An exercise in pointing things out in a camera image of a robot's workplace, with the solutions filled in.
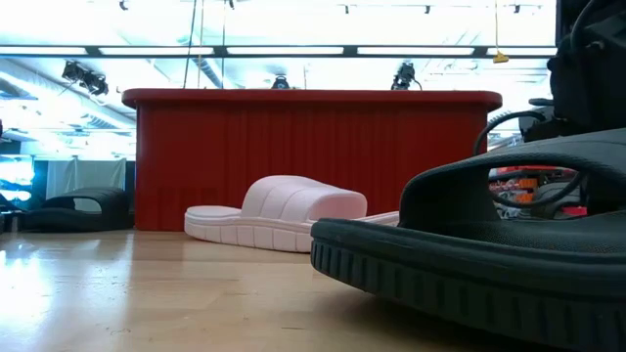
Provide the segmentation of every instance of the white curtain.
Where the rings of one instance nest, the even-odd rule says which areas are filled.
[[[124,189],[126,159],[115,161],[71,161],[48,162],[46,199],[86,187],[117,187]],[[94,201],[79,199],[76,209],[98,211]]]

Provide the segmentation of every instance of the pink slide sandal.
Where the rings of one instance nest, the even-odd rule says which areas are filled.
[[[199,240],[293,252],[311,251],[311,226],[320,218],[398,223],[398,212],[365,216],[360,193],[300,176],[268,176],[250,186],[242,209],[192,206],[185,233]]]

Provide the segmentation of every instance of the ceiling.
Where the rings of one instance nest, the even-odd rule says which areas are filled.
[[[507,47],[553,46],[555,3],[499,0],[498,42],[502,51],[513,55],[519,49]],[[0,13],[0,47],[185,47],[190,34],[194,46],[215,48],[496,45],[494,0],[307,0],[297,6],[284,0],[198,0],[195,17],[194,1],[190,0],[127,0],[122,5],[117,0],[5,3]],[[188,88],[216,88],[193,62],[186,74],[184,58],[3,56],[6,50],[0,52],[0,79],[13,79],[22,89],[28,88],[29,97],[34,99],[0,100],[0,114],[5,129],[17,129],[7,136],[30,141],[31,154],[132,156],[135,111],[121,103],[124,90],[182,87],[185,83]],[[490,59],[436,55],[419,59],[408,59],[407,55],[204,59],[225,89],[269,88],[276,75],[282,74],[291,86],[301,89],[387,90],[401,63],[410,60],[425,90],[493,90],[503,94],[505,106],[499,113],[527,109],[529,98],[550,95],[547,59],[511,59],[497,65]],[[69,85],[61,78],[67,60],[105,75],[108,95],[89,97],[82,88]],[[515,132],[514,121],[500,130],[505,137]]]

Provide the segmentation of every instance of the wooden floor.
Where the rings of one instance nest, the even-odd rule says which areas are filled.
[[[306,254],[184,234],[0,235],[0,351],[527,351],[383,302]]]

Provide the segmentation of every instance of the ceiling light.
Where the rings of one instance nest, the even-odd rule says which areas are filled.
[[[210,47],[108,47],[100,48],[104,55],[168,56],[168,55],[213,55]]]
[[[359,55],[471,55],[473,48],[440,47],[366,47],[358,48]]]
[[[234,47],[227,48],[232,55],[340,55],[341,47]]]
[[[508,56],[554,56],[557,48],[506,48],[500,47],[500,52]],[[489,48],[487,55],[496,56],[498,48]]]
[[[0,47],[0,54],[5,55],[87,55],[81,47]]]

